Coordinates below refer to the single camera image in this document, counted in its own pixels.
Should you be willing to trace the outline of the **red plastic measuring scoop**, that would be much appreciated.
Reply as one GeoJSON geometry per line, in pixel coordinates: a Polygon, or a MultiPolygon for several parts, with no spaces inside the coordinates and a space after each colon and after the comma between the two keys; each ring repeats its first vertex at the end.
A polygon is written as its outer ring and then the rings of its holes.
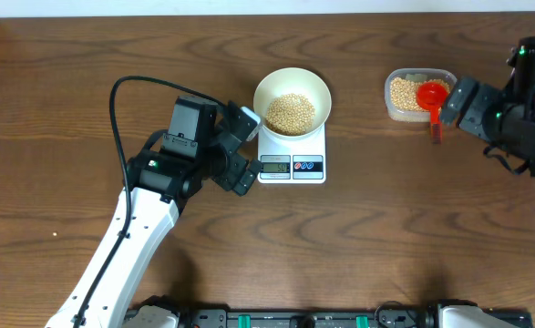
{"type": "Polygon", "coordinates": [[[448,92],[435,82],[423,83],[416,93],[417,104],[430,115],[430,134],[434,144],[442,142],[442,127],[439,119],[440,109],[445,103],[448,92]]]}

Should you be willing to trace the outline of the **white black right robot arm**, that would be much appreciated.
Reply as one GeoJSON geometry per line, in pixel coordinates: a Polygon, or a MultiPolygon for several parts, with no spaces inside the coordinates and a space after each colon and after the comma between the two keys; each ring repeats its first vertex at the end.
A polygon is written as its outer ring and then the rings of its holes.
{"type": "Polygon", "coordinates": [[[485,141],[484,156],[504,167],[509,165],[505,154],[522,159],[510,173],[529,171],[535,178],[535,36],[522,38],[507,63],[512,73],[502,89],[462,77],[446,98],[439,120],[485,141]]]}

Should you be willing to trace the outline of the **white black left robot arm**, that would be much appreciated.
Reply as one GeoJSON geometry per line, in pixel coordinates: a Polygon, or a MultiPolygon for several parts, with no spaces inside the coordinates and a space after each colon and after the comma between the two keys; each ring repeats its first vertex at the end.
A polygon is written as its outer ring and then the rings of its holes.
{"type": "Polygon", "coordinates": [[[161,300],[129,303],[156,249],[206,179],[243,196],[261,169],[238,152],[257,134],[251,109],[203,97],[177,99],[170,127],[150,135],[126,163],[127,181],[102,241],[77,286],[47,322],[58,327],[177,327],[180,315],[161,300]]]}

